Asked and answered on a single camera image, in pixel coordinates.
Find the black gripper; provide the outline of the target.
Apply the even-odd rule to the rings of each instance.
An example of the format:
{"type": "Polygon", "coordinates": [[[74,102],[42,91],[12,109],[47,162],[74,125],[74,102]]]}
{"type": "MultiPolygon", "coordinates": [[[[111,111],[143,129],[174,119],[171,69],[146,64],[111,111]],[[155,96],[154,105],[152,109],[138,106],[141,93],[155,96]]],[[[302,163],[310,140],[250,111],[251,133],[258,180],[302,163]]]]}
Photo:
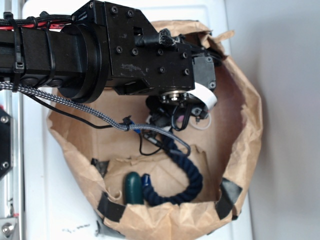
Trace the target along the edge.
{"type": "Polygon", "coordinates": [[[216,56],[204,47],[156,30],[138,9],[105,2],[109,41],[106,86],[119,95],[146,95],[154,125],[183,130],[206,119],[217,102],[216,56]]]}

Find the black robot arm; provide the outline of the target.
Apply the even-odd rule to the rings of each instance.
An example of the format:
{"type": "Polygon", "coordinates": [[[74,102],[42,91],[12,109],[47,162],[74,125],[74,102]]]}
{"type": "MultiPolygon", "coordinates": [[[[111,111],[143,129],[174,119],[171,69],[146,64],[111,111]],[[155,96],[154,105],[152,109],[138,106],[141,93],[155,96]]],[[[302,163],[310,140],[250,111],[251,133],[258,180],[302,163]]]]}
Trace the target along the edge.
{"type": "Polygon", "coordinates": [[[206,119],[217,103],[211,50],[172,36],[138,9],[91,0],[72,15],[48,14],[0,21],[0,82],[57,88],[85,104],[105,88],[119,95],[148,96],[151,109],[175,126],[178,113],[206,119]]]}

